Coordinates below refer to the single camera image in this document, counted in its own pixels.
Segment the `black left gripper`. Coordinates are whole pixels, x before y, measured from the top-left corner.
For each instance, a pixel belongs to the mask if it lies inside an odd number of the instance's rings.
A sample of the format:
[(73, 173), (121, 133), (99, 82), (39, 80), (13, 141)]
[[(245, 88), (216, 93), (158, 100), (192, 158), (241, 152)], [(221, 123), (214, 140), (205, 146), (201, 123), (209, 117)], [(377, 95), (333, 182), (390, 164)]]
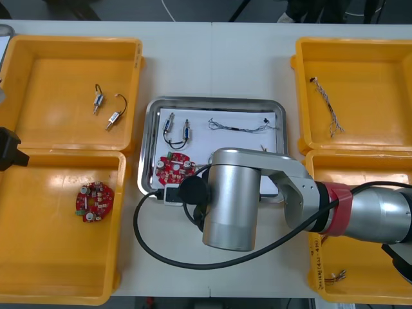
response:
[(1, 127), (1, 171), (12, 165), (26, 167), (30, 157), (17, 149), (21, 143), (18, 136), (11, 130)]

